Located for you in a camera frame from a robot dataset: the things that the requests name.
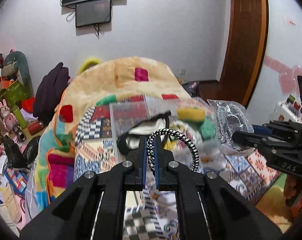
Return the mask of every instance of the pink bunny toy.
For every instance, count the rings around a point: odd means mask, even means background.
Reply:
[[[3,99],[3,103],[0,102],[1,116],[3,117],[3,123],[8,132],[13,130],[14,125],[18,125],[18,121],[13,113],[10,112],[9,107],[6,105],[6,100]]]

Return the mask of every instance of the brown door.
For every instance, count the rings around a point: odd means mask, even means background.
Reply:
[[[251,81],[259,48],[261,0],[231,0],[231,4],[232,26],[219,94],[225,100],[242,103]]]

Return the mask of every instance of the black plastic bag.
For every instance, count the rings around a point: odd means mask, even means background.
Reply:
[[[26,160],[21,154],[18,145],[7,135],[2,138],[5,153],[7,156],[8,168],[27,168]]]
[[[23,157],[28,164],[32,163],[38,153],[38,144],[40,142],[41,136],[36,136],[30,140],[27,144],[25,150],[23,151]]]

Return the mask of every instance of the silver screw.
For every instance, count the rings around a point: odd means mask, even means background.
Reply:
[[[177,166],[179,166],[179,163],[176,162],[176,161],[171,161],[171,162],[169,162],[169,166],[170,166],[171,168],[176,168]]]
[[[126,168],[131,167],[132,166],[132,162],[131,161],[124,161],[122,162],[122,165]]]
[[[209,179],[215,179],[218,175],[214,171],[208,171],[207,172],[207,177]]]
[[[94,171],[85,172],[84,177],[87,178],[87,179],[93,178],[94,177]]]

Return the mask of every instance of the black and white braided cord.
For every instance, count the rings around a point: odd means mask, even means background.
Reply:
[[[159,129],[156,130],[155,132],[153,132],[147,143],[146,143],[146,151],[147,151],[147,156],[148,156],[148,163],[149,163],[149,167],[150,170],[152,171],[152,173],[154,174],[155,172],[155,161],[154,161],[154,138],[157,136],[161,136],[161,135],[169,135],[169,136],[173,136],[177,139],[179,139],[180,141],[182,141],[191,151],[192,154],[192,166],[191,166],[191,170],[192,171],[197,171],[199,168],[199,153],[197,148],[195,147],[195,144],[193,143],[193,141],[191,141],[186,135],[182,134],[179,131],[173,130],[173,129]]]

